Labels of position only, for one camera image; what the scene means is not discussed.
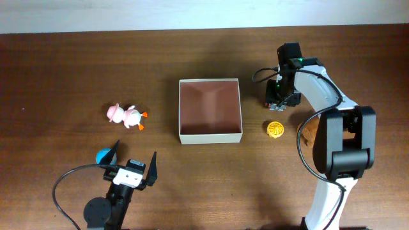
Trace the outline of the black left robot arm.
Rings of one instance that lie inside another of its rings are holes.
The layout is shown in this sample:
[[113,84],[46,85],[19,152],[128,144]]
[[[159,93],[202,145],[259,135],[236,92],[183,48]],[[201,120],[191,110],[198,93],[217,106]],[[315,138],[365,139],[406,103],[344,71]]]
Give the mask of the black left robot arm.
[[84,207],[84,220],[88,229],[121,229],[128,206],[135,190],[151,187],[158,178],[157,154],[154,153],[146,176],[146,165],[136,160],[128,160],[126,165],[118,165],[119,142],[111,148],[96,154],[98,165],[108,165],[103,179],[111,183],[105,197],[96,197]]

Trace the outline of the brown plush toy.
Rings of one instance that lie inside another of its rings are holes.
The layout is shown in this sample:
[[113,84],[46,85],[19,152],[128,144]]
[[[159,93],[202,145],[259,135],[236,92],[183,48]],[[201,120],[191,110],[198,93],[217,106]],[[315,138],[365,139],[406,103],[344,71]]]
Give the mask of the brown plush toy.
[[319,125],[319,117],[310,120],[301,132],[301,141],[309,148],[313,148]]

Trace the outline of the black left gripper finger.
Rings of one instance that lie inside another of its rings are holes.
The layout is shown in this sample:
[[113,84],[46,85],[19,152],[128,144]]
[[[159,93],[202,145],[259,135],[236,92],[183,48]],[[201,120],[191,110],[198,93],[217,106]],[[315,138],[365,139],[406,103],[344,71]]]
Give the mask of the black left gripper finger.
[[117,162],[117,149],[120,141],[117,140],[112,148],[104,148],[98,152],[98,163],[102,165],[115,165]]
[[146,185],[149,187],[152,187],[153,184],[156,182],[158,178],[158,173],[157,173],[157,152],[155,151],[151,162],[150,162],[150,167],[148,169],[148,173],[146,175]]

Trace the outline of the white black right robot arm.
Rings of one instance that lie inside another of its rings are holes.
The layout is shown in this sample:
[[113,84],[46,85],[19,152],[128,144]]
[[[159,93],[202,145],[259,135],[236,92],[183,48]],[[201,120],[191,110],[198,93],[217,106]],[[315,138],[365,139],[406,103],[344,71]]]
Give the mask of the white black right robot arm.
[[364,171],[374,164],[376,113],[359,106],[331,80],[316,57],[304,57],[297,42],[277,49],[279,64],[265,78],[265,105],[273,111],[298,105],[304,96],[314,114],[301,123],[297,151],[302,153],[302,132],[318,119],[313,143],[314,167],[307,170],[318,179],[313,204],[301,220],[301,229],[339,229],[347,197]]

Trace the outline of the grey orange toy car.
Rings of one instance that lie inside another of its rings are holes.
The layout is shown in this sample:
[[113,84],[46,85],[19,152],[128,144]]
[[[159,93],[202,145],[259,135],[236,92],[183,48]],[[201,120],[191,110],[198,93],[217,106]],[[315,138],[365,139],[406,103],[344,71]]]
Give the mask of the grey orange toy car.
[[283,103],[275,104],[275,103],[265,103],[267,109],[271,111],[283,111],[286,108],[286,105]]

